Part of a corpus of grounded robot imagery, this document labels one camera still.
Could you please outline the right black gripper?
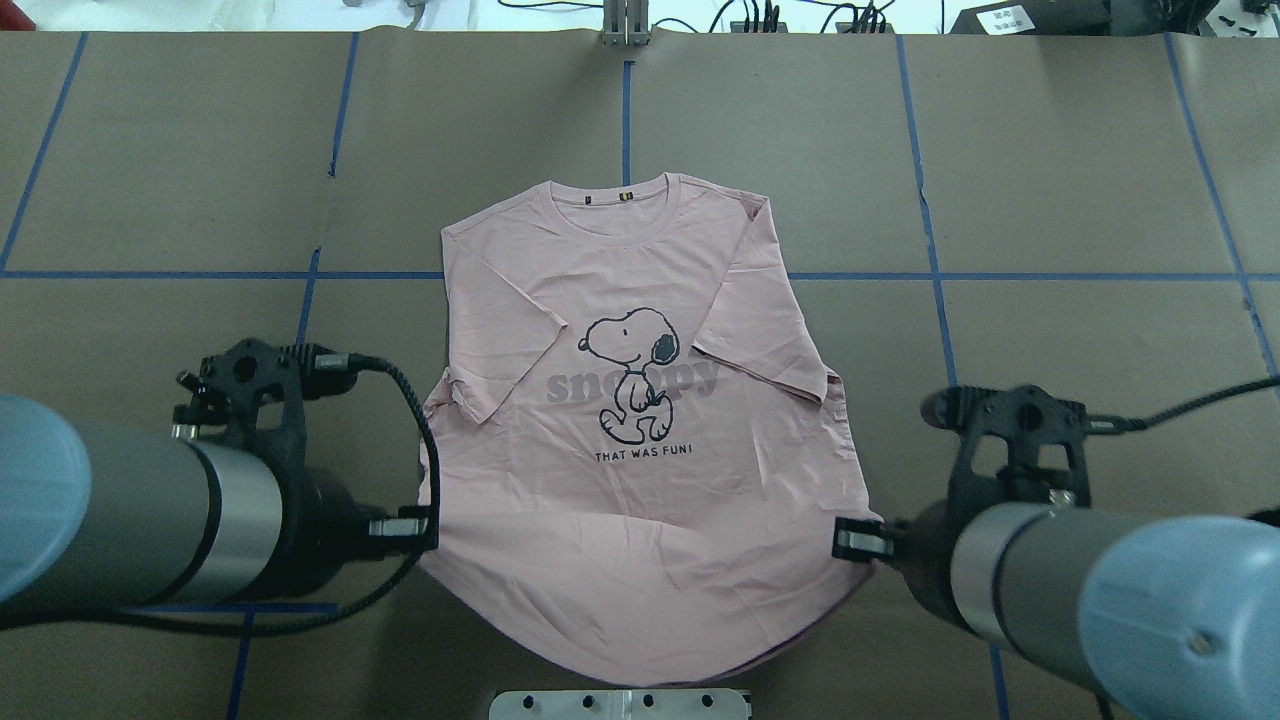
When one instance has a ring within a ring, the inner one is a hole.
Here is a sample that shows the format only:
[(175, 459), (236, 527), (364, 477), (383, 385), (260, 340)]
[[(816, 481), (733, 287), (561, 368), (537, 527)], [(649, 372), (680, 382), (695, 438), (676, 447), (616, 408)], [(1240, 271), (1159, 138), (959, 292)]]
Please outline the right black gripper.
[(1038, 386), (952, 386), (927, 396), (920, 416), (960, 438), (945, 500), (888, 525), (836, 518), (832, 557), (888, 562), (927, 612), (961, 626), (950, 571), (959, 537), (978, 515), (1000, 503), (1048, 505), (1056, 491), (1069, 493), (1078, 507), (1091, 506), (1087, 407)]

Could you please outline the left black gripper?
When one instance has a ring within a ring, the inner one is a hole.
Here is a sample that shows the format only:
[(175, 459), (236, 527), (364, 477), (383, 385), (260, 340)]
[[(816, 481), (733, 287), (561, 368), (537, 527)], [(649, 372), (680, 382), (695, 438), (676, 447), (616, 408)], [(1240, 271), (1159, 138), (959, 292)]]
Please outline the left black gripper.
[(177, 383), (189, 400), (173, 434), (193, 445), (218, 483), (218, 532), (195, 575), (233, 591), (317, 591), (349, 562), (439, 547), (435, 506), (396, 515), (357, 502), (306, 462), (305, 405), (343, 395), (387, 361), (316, 343), (247, 338), (205, 357)]

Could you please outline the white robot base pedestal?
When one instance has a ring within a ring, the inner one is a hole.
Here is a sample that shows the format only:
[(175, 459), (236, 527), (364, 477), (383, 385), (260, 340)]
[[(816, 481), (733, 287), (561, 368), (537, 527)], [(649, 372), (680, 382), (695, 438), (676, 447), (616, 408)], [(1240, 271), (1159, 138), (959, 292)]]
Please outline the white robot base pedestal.
[(507, 691), (489, 719), (753, 719), (751, 696), (731, 688)]

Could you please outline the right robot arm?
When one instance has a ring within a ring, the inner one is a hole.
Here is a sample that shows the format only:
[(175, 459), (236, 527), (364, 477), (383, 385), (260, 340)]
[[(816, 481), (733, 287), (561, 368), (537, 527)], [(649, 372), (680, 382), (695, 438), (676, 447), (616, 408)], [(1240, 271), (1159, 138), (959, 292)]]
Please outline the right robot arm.
[(1276, 384), (1139, 418), (1093, 414), (1037, 386), (945, 388), (920, 414), (961, 441), (946, 497), (910, 521), (838, 518), (831, 553), (895, 569), (927, 612), (1102, 706), (1140, 719), (1275, 719), (1277, 511), (1093, 509), (1084, 442)]

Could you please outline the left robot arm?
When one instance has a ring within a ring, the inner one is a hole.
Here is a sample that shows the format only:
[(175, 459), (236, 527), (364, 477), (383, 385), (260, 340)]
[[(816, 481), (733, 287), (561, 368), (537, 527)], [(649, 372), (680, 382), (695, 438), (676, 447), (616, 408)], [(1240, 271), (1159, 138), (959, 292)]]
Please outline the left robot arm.
[[(425, 503), (357, 502), (306, 462), (305, 406), (388, 375), (426, 452)], [(404, 373), (384, 357), (247, 338), (177, 383), (166, 437), (74, 421), (3, 396), (3, 629), (101, 623), (211, 637), (293, 635), (389, 594), (439, 546), (435, 438)], [(351, 562), (401, 557), (372, 591), (300, 620), (237, 625), (209, 614), (321, 589)]]

